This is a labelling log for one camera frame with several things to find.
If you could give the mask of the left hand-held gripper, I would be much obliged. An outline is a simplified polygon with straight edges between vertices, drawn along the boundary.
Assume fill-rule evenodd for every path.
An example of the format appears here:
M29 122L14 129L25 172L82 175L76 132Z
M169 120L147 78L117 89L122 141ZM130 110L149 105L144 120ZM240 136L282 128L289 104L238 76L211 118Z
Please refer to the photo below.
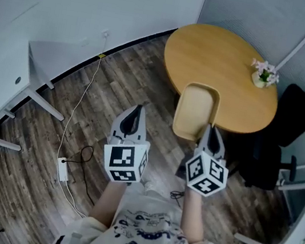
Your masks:
M104 147L104 167L112 182L140 182L149 161L146 111L142 105L119 114Z

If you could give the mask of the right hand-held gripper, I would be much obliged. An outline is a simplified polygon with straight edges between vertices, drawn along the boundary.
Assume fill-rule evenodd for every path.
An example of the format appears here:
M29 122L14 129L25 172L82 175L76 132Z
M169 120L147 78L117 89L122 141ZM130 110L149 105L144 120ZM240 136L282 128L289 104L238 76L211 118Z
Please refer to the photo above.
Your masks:
M208 124L203 132L195 154L186 164L186 184L204 197L226 188L228 169L216 159L223 159L225 148L217 127Z

